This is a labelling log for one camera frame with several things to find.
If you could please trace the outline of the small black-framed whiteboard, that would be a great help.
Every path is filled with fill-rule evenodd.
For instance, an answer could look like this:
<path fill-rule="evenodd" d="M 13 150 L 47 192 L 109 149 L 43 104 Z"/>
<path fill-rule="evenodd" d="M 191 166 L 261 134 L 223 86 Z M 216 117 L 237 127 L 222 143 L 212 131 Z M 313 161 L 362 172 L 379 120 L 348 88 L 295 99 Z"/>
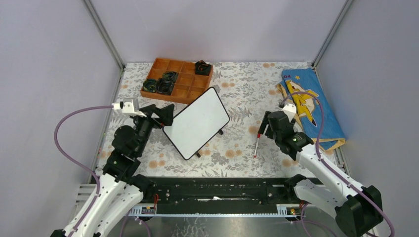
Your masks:
<path fill-rule="evenodd" d="M 230 117 L 214 87 L 208 88 L 191 104 L 174 116 L 163 133 L 184 160 L 189 160 L 223 128 Z"/>

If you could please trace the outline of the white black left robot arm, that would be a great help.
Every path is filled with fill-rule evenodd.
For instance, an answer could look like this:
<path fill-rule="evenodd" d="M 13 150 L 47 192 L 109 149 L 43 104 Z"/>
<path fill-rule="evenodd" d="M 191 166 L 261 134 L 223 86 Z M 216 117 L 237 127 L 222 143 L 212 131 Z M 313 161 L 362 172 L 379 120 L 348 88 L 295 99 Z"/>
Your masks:
<path fill-rule="evenodd" d="M 53 237 L 106 237 L 137 203 L 147 203 L 153 198 L 153 181 L 135 172 L 141 164 L 139 158 L 143 155 L 152 130 L 172 125 L 174 104 L 162 108 L 154 104 L 139 108 L 134 102 L 108 105 L 108 109 L 120 110 L 129 116 L 134 126 L 124 125 L 115 131 L 112 142 L 114 149 L 102 174 L 97 176 L 62 149 L 58 142 L 58 131 L 62 123 L 71 116 L 102 108 L 95 106 L 72 112 L 55 128 L 54 142 L 58 150 L 92 175 L 96 181 L 96 189 L 66 227 L 52 232 Z"/>

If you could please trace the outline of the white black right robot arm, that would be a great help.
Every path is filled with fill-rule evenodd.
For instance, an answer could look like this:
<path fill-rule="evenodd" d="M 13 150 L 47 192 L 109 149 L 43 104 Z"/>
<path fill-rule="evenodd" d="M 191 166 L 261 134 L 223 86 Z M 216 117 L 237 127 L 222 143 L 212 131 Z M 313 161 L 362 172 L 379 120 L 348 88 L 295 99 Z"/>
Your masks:
<path fill-rule="evenodd" d="M 384 217 L 380 191 L 373 185 L 365 187 L 341 171 L 333 163 L 321 159 L 311 138 L 295 132 L 294 119 L 285 111 L 266 111 L 259 134 L 274 140 L 280 151 L 309 169 L 324 185 L 319 187 L 303 175 L 288 179 L 283 190 L 290 203 L 308 202 L 335 219 L 337 226 L 348 237 L 361 237 L 380 224 Z"/>

